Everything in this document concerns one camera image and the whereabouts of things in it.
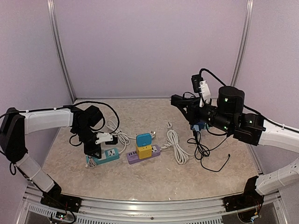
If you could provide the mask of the teal power strip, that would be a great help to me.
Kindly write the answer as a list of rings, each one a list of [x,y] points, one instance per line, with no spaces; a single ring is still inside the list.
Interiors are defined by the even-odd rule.
[[[108,150],[102,151],[102,158],[97,159],[95,157],[86,156],[86,167],[93,168],[97,165],[101,165],[104,163],[108,163],[114,160],[118,160],[120,158],[119,152],[117,148],[112,148]]]

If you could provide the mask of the dark blue cube socket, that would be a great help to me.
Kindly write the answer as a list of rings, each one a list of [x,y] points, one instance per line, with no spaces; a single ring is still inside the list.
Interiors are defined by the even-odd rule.
[[[206,127],[206,123],[205,122],[198,122],[197,124],[190,125],[190,129],[192,131],[200,132],[201,130],[207,130],[208,127]]]

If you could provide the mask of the purple power strip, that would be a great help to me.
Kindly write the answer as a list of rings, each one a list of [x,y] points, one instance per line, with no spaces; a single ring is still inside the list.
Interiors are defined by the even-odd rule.
[[[136,151],[127,153],[127,160],[130,165],[136,164],[154,157],[161,153],[158,145],[147,145],[143,147],[136,146]]]

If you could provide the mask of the yellow cube socket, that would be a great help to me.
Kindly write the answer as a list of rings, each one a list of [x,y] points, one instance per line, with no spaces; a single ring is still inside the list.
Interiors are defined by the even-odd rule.
[[[152,156],[152,145],[147,145],[145,147],[138,147],[136,145],[136,152],[140,160],[149,158]]]

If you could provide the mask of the blue plug adapter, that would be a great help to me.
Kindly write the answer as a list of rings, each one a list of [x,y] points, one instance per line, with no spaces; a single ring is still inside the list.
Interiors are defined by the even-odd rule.
[[[145,147],[152,144],[152,136],[150,133],[143,133],[136,136],[136,144],[138,147]]]

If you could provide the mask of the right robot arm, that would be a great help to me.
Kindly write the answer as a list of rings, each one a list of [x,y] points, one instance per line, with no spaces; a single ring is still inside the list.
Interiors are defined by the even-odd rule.
[[[250,113],[243,113],[246,108],[243,91],[222,84],[218,90],[217,105],[213,106],[207,81],[201,75],[204,71],[209,70],[202,68],[191,78],[193,91],[198,97],[171,96],[171,105],[181,111],[190,125],[204,123],[253,146],[273,146],[298,153],[298,129],[275,123],[252,108]],[[298,160],[267,175],[251,177],[243,193],[224,198],[225,210],[230,212],[261,206],[264,195],[298,180]]]

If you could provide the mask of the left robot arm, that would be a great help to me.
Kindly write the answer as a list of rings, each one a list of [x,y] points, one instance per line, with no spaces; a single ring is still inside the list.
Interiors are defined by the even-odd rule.
[[[115,130],[105,133],[101,129],[94,129],[100,121],[105,122],[103,113],[96,105],[97,102],[90,102],[90,106],[85,110],[78,108],[77,104],[26,111],[11,107],[1,115],[2,153],[42,192],[41,204],[66,212],[78,212],[82,199],[62,194],[58,183],[29,156],[25,136],[48,129],[70,127],[71,133],[77,136],[79,143],[83,145],[84,154],[101,159],[101,144],[116,145],[118,140],[113,135]]]

